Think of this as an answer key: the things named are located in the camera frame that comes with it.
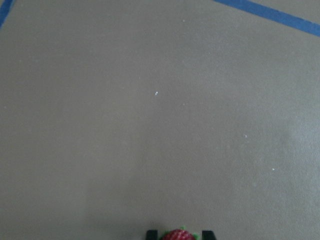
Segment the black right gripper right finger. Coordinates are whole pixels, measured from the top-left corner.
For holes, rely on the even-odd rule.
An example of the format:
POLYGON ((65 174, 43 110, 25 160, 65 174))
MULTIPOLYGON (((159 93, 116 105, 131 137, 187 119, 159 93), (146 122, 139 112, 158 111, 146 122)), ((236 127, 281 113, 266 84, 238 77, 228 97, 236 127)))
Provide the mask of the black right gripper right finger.
POLYGON ((203 230, 201 233, 202 240, 217 240, 212 230, 203 230))

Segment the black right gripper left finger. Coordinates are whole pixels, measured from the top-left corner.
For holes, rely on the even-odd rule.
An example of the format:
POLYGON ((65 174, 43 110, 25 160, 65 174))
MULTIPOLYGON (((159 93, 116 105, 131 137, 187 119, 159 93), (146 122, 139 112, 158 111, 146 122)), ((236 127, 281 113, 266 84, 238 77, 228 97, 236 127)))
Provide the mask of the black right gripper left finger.
POLYGON ((146 231, 146 240, 158 240, 158 231, 149 229, 146 231))

